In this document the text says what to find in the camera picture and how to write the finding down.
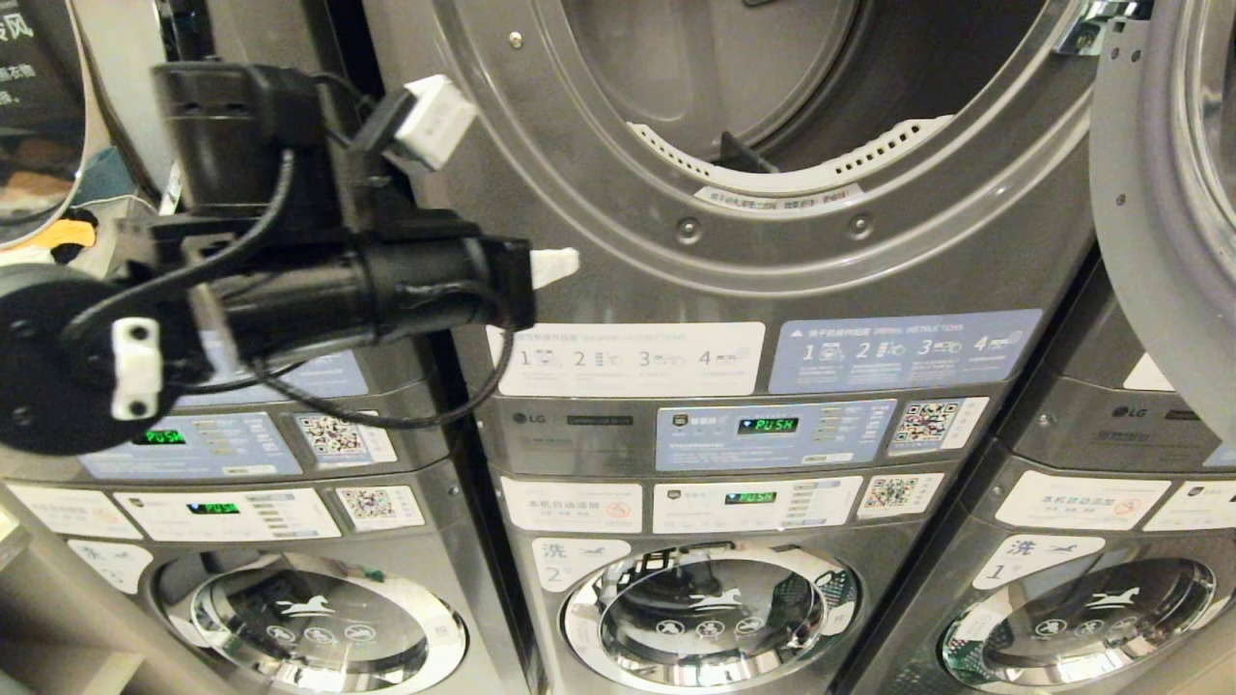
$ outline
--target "blue label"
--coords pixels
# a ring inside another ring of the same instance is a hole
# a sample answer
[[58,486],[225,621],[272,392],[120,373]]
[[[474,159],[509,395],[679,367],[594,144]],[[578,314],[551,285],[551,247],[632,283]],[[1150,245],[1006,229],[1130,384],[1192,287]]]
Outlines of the blue label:
[[[215,377],[209,383],[222,383],[250,376],[247,371],[235,372],[226,366],[222,345],[213,331],[201,331],[201,346],[215,367]],[[309,360],[287,376],[282,377],[292,386],[308,391],[323,398],[342,398],[345,396],[365,396],[370,392],[351,350]],[[195,406],[236,406],[240,403],[274,403],[287,398],[265,386],[250,386],[236,391],[199,396],[184,396],[178,407]]]
[[1236,444],[1220,444],[1201,465],[1211,467],[1236,466]]
[[1002,381],[1041,309],[787,322],[770,393],[837,393]]
[[135,443],[80,456],[100,480],[297,475],[300,465],[271,416],[172,416]]
[[661,408],[656,470],[734,471],[875,459],[895,398],[787,406]]

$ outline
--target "digital display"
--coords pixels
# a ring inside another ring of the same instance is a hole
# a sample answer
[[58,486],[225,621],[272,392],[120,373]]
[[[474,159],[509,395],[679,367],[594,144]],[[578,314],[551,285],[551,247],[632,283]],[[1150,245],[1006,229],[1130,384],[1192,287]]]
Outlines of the digital display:
[[213,505],[185,505],[194,514],[239,514],[240,507],[231,502],[215,502]]
[[755,418],[738,420],[738,434],[789,434],[798,430],[798,418]]
[[727,505],[768,505],[776,501],[776,492],[727,492]]
[[151,446],[158,444],[188,444],[179,429],[151,429],[137,435],[133,444]]

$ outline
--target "icon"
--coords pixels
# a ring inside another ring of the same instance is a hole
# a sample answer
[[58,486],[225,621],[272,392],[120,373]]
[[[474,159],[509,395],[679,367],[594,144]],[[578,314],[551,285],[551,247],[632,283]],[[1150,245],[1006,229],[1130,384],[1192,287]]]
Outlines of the icon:
[[764,618],[751,616],[738,621],[738,625],[734,626],[734,634],[747,637],[748,634],[759,632],[761,627],[764,627]]
[[351,639],[352,642],[368,642],[378,636],[378,631],[373,629],[372,626],[357,623],[350,625],[344,628],[344,637]]
[[696,634],[700,637],[717,637],[726,632],[726,623],[721,621],[703,621],[696,626]]
[[733,608],[742,606],[743,602],[738,600],[743,595],[743,590],[727,589],[721,596],[706,596],[703,594],[691,594],[692,599],[696,599],[695,603],[687,606],[688,608]]
[[1132,606],[1133,596],[1141,594],[1140,586],[1135,586],[1124,594],[1091,594],[1091,601],[1085,605],[1088,608],[1094,608],[1096,611],[1107,608],[1120,608],[1122,606]]
[[282,625],[272,625],[271,627],[266,628],[266,633],[269,634],[271,637],[278,639],[279,642],[295,642],[297,641],[297,633],[294,633],[290,629],[283,627]]
[[305,639],[318,644],[331,644],[335,642],[335,633],[325,627],[310,627],[305,629]]
[[1107,623],[1103,621],[1085,621],[1084,623],[1073,628],[1073,634],[1079,634],[1082,637],[1085,637],[1086,634],[1095,634],[1100,629],[1103,629],[1103,626],[1105,625]]
[[1035,634],[1039,634],[1042,637],[1056,637],[1057,634],[1064,632],[1068,628],[1069,623],[1059,618],[1052,618],[1052,620],[1046,620],[1035,626]]
[[287,606],[283,608],[281,615],[302,617],[302,616],[329,616],[335,612],[335,608],[326,607],[325,596],[314,596],[304,603],[294,603],[292,601],[276,601],[277,606]]
[[679,621],[661,621],[656,623],[658,634],[682,634],[687,627]]

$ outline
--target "warning sticker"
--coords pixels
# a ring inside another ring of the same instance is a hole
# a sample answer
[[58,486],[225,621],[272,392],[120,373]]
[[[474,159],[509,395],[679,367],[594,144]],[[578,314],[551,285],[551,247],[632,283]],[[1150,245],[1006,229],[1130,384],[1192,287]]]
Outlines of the warning sticker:
[[1170,487],[1166,480],[1073,477],[1026,471],[996,519],[1039,528],[1128,531]]

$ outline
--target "dryer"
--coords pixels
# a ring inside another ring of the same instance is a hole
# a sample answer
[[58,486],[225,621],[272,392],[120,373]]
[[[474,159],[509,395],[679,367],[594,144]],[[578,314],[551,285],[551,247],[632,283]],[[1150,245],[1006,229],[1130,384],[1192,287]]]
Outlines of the dryer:
[[[421,340],[320,357],[288,380],[382,414],[444,398]],[[387,433],[273,398],[185,397],[130,444],[26,458],[4,477],[240,693],[529,693],[534,657],[467,433]]]
[[1121,693],[1226,608],[1236,449],[1152,365],[1098,267],[836,693]]
[[555,691],[832,680],[1093,244],[1095,62],[1015,5],[366,2],[486,126],[418,200],[539,251],[478,419]]

